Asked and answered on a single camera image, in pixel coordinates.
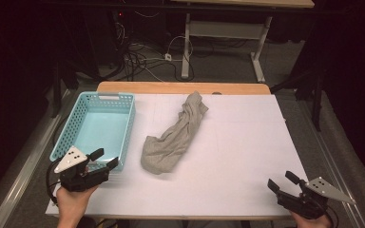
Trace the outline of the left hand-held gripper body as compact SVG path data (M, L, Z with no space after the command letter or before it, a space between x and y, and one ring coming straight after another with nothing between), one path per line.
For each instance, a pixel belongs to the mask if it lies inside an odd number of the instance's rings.
M60 175L61 186L69 192L83 192L108 181L106 166L93 171L87 168L91 162L88 155L72 146L55 167L54 172Z

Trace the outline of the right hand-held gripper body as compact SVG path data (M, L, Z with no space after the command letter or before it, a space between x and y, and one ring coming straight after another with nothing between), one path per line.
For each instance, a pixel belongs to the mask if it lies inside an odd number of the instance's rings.
M300 179L298 186L301 190L298 196L280 189L276 197L278 205L305 219L317 219L325 215L328 209L328 199L355 204L354 199L350 199L322 177L309 181Z

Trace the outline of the light blue plastic basket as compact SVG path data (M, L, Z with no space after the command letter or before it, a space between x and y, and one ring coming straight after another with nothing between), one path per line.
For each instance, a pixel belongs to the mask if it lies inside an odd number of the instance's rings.
M54 162L63 157L72 146L85 154L103 148L104 155L91 161L89 169L104 167L117 158L119 164L113 171L121 172L125 165L134 118L134 94L82 92L71 109L49 158Z

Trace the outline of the grey shorts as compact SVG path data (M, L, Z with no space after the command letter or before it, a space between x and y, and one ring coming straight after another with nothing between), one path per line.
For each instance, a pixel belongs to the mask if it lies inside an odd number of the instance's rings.
M189 94L182 104L178 120L160 138L147 136L141 166L154 175L171 173L196 136L208 107L198 91Z

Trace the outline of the person's right hand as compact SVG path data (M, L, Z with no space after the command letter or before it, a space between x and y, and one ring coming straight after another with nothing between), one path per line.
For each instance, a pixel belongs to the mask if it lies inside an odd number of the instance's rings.
M294 212L291 212L291 216L295 220L297 228L332 228L332 222L327 216L307 219Z

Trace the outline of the person's left hand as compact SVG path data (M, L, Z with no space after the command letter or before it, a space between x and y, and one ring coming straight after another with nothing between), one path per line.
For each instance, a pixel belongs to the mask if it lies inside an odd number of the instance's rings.
M56 192L59 209L57 228L77 228L79 221L86 212L90 197L97 186L83 192L69 192L60 187Z

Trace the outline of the black stand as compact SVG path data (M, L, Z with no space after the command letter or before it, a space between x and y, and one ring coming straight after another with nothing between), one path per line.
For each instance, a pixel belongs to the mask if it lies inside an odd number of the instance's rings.
M62 106L62 84L67 89L77 89L79 83L76 79L76 70L72 62L67 60L57 61L52 67L52 113L55 118Z
M287 80L270 88L272 94L284 88L294 88L295 97L298 100L312 98L311 121L317 131L320 130L321 96L325 72L326 70L319 65L310 66L301 72L292 73Z

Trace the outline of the wooden table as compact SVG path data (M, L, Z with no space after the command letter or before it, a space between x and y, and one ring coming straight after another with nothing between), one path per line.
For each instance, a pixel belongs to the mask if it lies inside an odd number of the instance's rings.
M87 214L117 219L286 219L267 187L292 194L284 174L306 176L279 104L266 85L216 83L101 83L101 92L132 92L136 116L122 172L93 194ZM186 96L199 91L208 106L199 132L168 174L144 171L148 135L177 120Z

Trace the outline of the black curtain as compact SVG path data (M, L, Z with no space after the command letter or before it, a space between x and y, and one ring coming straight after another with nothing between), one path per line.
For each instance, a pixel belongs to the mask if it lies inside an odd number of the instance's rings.
M46 112L52 81L38 0L0 0L0 180Z
M325 91L356 154L365 166L365 0L347 20Z

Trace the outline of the metal floor rail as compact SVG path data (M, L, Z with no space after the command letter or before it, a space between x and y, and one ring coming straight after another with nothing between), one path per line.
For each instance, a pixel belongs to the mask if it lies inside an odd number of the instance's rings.
M12 163L10 170L5 174L4 180L9 180L10 185L3 187L0 184L0 190L5 194L0 203L0 228L4 228L8 224L10 216L19 205L36 167L45 154L54 131L63 117L64 111L62 109L55 117L51 117L50 113L45 114L32 131L31 136Z
M311 120L311 111L308 109L308 105L304 101L300 101L298 105L303 117L305 118L305 122L307 123L317 140L318 148L324 160L324 166L327 169L328 176L332 181L332 185L342 191L344 194L346 194L351 200L353 200L355 195L352 193L351 189L348 187L344 178L340 174L339 168L333 156L331 155L331 151L328 148L327 143L324 141L321 132L316 130L315 125ZM365 228L365 220L360 214L357 204L342 202L342 206L348 218L350 219L353 228Z

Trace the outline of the white frame desk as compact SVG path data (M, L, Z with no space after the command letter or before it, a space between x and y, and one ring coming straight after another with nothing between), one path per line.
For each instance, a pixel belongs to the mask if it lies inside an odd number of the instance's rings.
M315 3L312 0L174 0L184 3L187 7L199 4L209 4L211 7L238 7L243 10L249 7L251 10L304 10L312 9ZM265 78L260 65L259 57L265 43L272 15L267 15L259 23L241 22L211 22L205 19L193 19L191 13L185 15L184 48L182 54L181 77L187 79L190 72L190 55L193 51L191 37L235 38L245 40L257 40L258 48L250 53L250 63L254 69L256 79L264 83Z

